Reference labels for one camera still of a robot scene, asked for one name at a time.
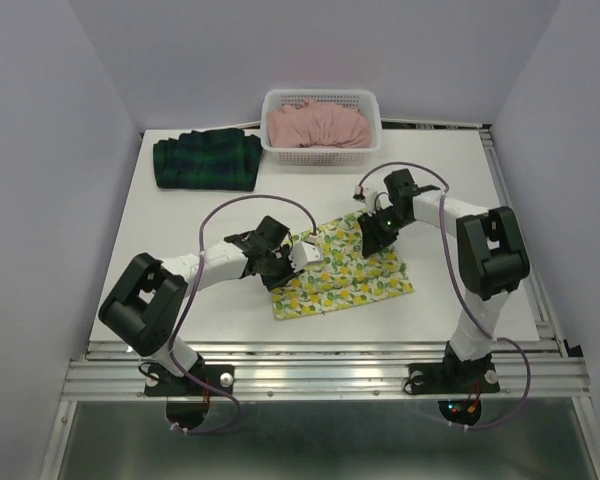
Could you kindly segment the lemon print skirt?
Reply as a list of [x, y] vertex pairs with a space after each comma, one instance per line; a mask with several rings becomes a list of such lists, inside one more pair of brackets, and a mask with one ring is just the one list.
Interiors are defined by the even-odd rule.
[[393, 246], [362, 256], [362, 210], [318, 227], [317, 246], [324, 260], [272, 291], [278, 320], [324, 315], [410, 294], [414, 287], [406, 263]]

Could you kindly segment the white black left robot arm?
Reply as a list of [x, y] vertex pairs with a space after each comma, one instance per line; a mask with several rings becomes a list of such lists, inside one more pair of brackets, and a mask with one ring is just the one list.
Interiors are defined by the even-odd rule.
[[202, 358], [174, 334], [183, 301], [192, 298], [194, 287], [250, 276], [259, 276], [269, 290], [284, 285], [301, 272], [288, 239], [289, 228], [266, 216], [256, 229], [227, 236], [199, 254], [157, 259], [140, 253], [103, 300], [98, 319], [166, 370], [179, 393], [193, 393], [202, 384]]

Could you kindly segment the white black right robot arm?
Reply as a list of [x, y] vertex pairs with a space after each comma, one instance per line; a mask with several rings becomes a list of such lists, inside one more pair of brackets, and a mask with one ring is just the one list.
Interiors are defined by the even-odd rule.
[[411, 395], [496, 393], [492, 348], [495, 329], [510, 295], [530, 273], [530, 261], [514, 211], [488, 209], [453, 199], [444, 179], [419, 185], [414, 164], [392, 163], [382, 192], [362, 183], [353, 197], [366, 211], [358, 219], [362, 254], [391, 246], [400, 231], [421, 222], [439, 229], [445, 264], [461, 306], [456, 330], [438, 363], [412, 363], [405, 390]]

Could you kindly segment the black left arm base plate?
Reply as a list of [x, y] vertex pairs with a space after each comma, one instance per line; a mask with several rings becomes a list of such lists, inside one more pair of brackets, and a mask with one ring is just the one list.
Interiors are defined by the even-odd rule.
[[220, 426], [204, 427], [211, 411], [211, 399], [233, 395], [235, 367], [231, 364], [194, 365], [187, 376], [178, 377], [157, 362], [143, 361], [138, 366], [144, 377], [144, 395], [166, 401], [165, 414], [170, 428], [183, 434], [211, 433]]

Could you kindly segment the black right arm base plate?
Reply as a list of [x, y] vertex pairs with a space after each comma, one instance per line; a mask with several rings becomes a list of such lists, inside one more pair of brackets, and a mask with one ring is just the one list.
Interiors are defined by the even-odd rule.
[[411, 363], [408, 371], [403, 391], [411, 396], [439, 396], [443, 419], [465, 430], [477, 426], [483, 411], [482, 396], [501, 391], [491, 361]]

